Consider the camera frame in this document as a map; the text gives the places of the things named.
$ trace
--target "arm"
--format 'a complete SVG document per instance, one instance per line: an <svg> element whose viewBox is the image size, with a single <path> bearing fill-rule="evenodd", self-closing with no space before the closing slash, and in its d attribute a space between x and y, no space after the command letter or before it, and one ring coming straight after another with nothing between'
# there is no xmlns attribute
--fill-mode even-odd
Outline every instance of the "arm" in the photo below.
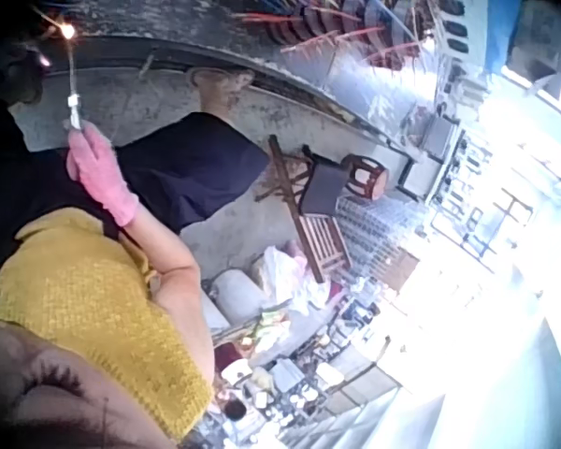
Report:
<svg viewBox="0 0 561 449"><path fill-rule="evenodd" d="M200 298L200 273L180 237L139 204L124 179L110 142L95 125L71 130L66 159L69 176L107 209L117 225L135 240L151 265L162 275L153 301L170 316L174 327L204 377L214 374L214 351Z"/></svg>
<svg viewBox="0 0 561 449"><path fill-rule="evenodd" d="M189 248L142 205L124 230L162 275L153 301L170 315L195 364L212 382L214 349L202 313L199 266Z"/></svg>

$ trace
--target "foot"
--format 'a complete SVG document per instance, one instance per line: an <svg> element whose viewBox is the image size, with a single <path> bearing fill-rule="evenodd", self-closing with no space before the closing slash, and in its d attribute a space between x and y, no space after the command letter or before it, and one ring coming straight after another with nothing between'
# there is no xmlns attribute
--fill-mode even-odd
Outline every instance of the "foot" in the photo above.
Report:
<svg viewBox="0 0 561 449"><path fill-rule="evenodd" d="M199 92L202 111L228 120L238 93L253 81L251 70L221 70L197 67L188 73L190 82Z"/></svg>
<svg viewBox="0 0 561 449"><path fill-rule="evenodd" d="M37 51L19 42L0 43L0 100L9 106L37 103L44 75Z"/></svg>

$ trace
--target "eyelash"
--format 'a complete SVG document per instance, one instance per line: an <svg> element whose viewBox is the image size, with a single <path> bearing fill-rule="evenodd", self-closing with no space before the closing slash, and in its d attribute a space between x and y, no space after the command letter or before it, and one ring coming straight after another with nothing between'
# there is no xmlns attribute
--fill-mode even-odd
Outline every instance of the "eyelash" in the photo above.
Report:
<svg viewBox="0 0 561 449"><path fill-rule="evenodd" d="M41 385L56 386L79 397L83 395L79 377L71 371L71 368L66 368L61 371L60 367L47 367L42 363L40 372L25 381L23 394L26 395L34 388Z"/></svg>

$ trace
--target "hand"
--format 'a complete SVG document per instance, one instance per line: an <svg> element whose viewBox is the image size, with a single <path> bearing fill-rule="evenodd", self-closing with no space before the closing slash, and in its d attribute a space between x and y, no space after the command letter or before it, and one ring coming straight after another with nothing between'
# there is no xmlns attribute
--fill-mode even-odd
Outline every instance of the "hand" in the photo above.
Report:
<svg viewBox="0 0 561 449"><path fill-rule="evenodd" d="M139 200L129 191L109 140L93 123L83 122L82 131L69 131L68 145L68 176L80 181L118 226L127 226L137 214Z"/></svg>

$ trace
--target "woman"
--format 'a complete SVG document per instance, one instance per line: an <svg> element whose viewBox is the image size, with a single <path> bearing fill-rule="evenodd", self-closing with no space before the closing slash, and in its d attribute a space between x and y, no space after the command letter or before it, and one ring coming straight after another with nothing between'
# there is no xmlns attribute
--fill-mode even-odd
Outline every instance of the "woman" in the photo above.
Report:
<svg viewBox="0 0 561 449"><path fill-rule="evenodd" d="M212 343L178 232L266 166L228 119L251 79L194 71L202 112L121 149L121 167L91 123L66 162L28 153L0 99L1 447L172 448L205 410Z"/></svg>

